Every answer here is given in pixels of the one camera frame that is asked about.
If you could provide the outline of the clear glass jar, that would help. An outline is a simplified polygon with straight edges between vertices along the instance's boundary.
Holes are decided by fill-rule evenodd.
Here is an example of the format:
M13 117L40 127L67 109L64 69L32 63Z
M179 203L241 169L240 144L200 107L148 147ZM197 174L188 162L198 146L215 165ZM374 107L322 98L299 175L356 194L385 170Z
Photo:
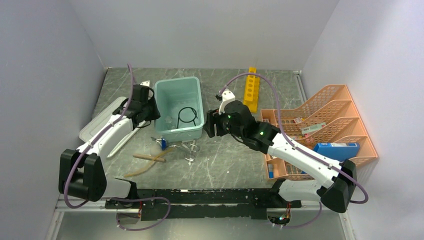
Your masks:
M166 117L164 118L164 123L165 123L165 124L167 124L167 125L172 125L172 124L173 124L173 119L172 119L172 117L170 117L170 116L166 116Z

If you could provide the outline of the black wire ring stand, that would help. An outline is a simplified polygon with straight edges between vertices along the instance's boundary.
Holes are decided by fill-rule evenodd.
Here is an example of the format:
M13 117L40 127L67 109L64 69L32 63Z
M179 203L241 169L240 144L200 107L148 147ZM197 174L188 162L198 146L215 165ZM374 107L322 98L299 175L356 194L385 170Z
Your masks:
M195 108L191 106L183 107L178 111L176 128L179 129L181 124L183 128L187 127L189 124L196 127L197 119L198 119L198 112Z

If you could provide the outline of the graduated cylinder blue base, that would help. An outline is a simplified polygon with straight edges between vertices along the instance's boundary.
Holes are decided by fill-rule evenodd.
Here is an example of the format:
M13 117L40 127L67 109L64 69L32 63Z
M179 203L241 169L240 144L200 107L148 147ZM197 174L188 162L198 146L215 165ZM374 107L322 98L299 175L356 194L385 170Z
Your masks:
M168 147L167 141L164 138L160 139L161 149L165 151Z

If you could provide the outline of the mint green plastic bin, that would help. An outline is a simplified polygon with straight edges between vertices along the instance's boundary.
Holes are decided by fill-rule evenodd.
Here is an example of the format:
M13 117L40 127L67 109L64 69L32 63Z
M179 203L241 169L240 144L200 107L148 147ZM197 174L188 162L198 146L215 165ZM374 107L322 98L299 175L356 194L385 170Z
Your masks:
M195 76L159 80L154 84L154 97L160 118L154 121L155 132L167 142L185 142L199 139L205 124L200 80ZM178 112L183 107L197 111L197 126L189 124L177 128ZM172 117L173 124L166 124L165 117Z

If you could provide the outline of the yellow test tube rack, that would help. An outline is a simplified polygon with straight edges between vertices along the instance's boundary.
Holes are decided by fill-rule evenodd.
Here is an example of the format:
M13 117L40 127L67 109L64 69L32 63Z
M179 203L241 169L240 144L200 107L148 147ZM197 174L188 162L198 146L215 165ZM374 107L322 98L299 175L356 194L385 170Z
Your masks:
M256 75L247 75L243 94L243 104L251 113L258 111L259 89L261 78Z

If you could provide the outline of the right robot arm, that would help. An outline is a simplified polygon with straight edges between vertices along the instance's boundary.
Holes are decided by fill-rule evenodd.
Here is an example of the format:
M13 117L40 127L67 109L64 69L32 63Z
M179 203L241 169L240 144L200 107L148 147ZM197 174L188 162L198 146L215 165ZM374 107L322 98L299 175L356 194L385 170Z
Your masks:
M346 212L358 187L355 163L325 157L288 137L276 126L257 121L248 107L235 100L206 113L203 129L210 138L229 134L254 151L275 156L306 172L313 179L284 179L270 193L270 202L282 207L292 201L315 201L328 209Z

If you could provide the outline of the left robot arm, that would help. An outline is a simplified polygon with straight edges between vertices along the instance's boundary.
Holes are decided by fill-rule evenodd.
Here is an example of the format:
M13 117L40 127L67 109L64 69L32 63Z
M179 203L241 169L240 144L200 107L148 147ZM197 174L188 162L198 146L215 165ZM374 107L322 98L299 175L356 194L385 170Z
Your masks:
M70 196L96 202L118 198L126 208L139 200L136 184L107 177L103 162L120 144L147 122L160 117L154 90L149 81L134 84L129 98L116 108L106 124L77 149L66 149L60 156L58 190Z

